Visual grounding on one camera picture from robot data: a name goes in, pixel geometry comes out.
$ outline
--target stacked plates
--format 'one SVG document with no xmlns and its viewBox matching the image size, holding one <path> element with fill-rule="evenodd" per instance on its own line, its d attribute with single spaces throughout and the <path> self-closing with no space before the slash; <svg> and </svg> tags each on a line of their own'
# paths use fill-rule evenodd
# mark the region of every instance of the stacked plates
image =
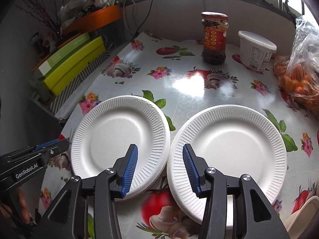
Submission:
<svg viewBox="0 0 319 239">
<path fill-rule="evenodd" d="M 113 167 L 130 144 L 138 147 L 138 162 L 126 199 L 146 190 L 162 173 L 169 154 L 169 126 L 159 107 L 142 97 L 102 102 L 85 116 L 74 135 L 74 174 L 84 179 Z"/>
<path fill-rule="evenodd" d="M 170 190 L 179 207 L 201 223 L 206 199 L 192 192 L 182 158 L 190 143 L 197 156 L 225 175 L 247 173 L 273 204 L 283 186 L 287 153 L 276 127 L 262 114 L 239 105 L 211 107 L 191 117 L 176 134 L 171 147 L 168 123 L 151 101 L 120 96 L 91 110 L 78 127 L 71 150 L 75 175 L 98 175 L 125 155 L 130 144 L 138 146 L 138 163 L 131 198 L 159 177 L 167 161 Z M 232 196 L 228 198 L 227 227 L 232 227 Z"/>
</svg>

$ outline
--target chili sauce jar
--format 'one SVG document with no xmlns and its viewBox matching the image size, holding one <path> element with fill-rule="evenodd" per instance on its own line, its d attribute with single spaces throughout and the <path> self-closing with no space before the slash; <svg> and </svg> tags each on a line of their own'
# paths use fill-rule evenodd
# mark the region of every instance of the chili sauce jar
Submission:
<svg viewBox="0 0 319 239">
<path fill-rule="evenodd" d="M 225 62 L 228 15 L 214 12 L 202 12 L 204 27 L 203 60 L 211 65 Z"/>
</svg>

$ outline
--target plastic bag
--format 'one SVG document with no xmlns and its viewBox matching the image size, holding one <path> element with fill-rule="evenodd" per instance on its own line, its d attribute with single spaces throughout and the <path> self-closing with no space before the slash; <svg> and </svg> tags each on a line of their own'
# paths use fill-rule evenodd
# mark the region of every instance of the plastic bag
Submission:
<svg viewBox="0 0 319 239">
<path fill-rule="evenodd" d="M 319 78 L 315 73 L 319 70 L 319 30 L 303 18 L 296 22 L 291 57 L 276 57 L 274 72 L 292 100 L 319 119 Z"/>
<path fill-rule="evenodd" d="M 114 3 L 115 0 L 96 0 L 94 6 L 98 8 L 105 8 L 114 5 Z"/>
<path fill-rule="evenodd" d="M 70 0 L 65 6 L 62 6 L 59 12 L 61 23 L 73 18 L 75 13 L 83 9 L 87 1 L 88 0 Z"/>
</svg>

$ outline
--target barcode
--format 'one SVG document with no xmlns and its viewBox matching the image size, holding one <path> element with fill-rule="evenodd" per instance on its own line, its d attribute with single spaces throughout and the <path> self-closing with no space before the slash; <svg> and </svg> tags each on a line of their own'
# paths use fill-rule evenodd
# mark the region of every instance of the barcode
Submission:
<svg viewBox="0 0 319 239">
<path fill-rule="evenodd" d="M 255 69 L 255 70 L 257 70 L 257 69 L 258 69 L 258 67 L 257 67 L 257 66 L 254 66 L 254 65 L 252 65 L 252 64 L 249 64 L 249 67 L 250 67 L 250 68 L 252 68 L 252 69 Z"/>
</svg>

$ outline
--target table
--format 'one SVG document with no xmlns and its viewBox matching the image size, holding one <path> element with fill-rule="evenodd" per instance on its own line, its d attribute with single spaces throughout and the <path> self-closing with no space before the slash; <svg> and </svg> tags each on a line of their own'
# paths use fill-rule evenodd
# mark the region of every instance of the table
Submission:
<svg viewBox="0 0 319 239">
<path fill-rule="evenodd" d="M 282 191 L 274 208 L 282 221 L 296 211 L 307 198 L 315 194 L 319 174 L 318 122 L 279 88 L 278 79 L 269 64 L 264 73 L 246 69 L 238 61 L 239 48 L 226 47 L 226 61 L 222 66 L 203 62 L 201 42 L 187 40 L 175 42 L 160 39 L 150 32 L 140 34 L 128 44 L 103 71 L 90 88 L 79 97 L 79 103 L 66 123 L 62 134 L 72 143 L 74 132 L 83 117 L 97 104 L 120 95 L 154 97 L 162 102 L 162 111 L 168 116 L 171 141 L 179 128 L 197 112 L 220 104 L 238 104 L 250 107 L 278 122 L 288 151 L 288 170 Z M 205 81 L 189 85 L 186 76 L 199 74 Z M 230 89 L 221 89 L 221 83 L 231 82 Z M 42 185 L 39 212 L 45 209 L 72 176 L 70 152 L 54 157 L 50 162 Z M 166 170 L 152 186 L 157 192 L 143 194 L 117 202 L 122 237 L 156 239 L 179 237 L 197 238 L 199 224 L 188 218 L 174 202 Z M 159 207 L 150 207 L 151 202 Z M 167 206 L 167 227 L 155 231 L 149 217 L 158 215 Z"/>
</svg>

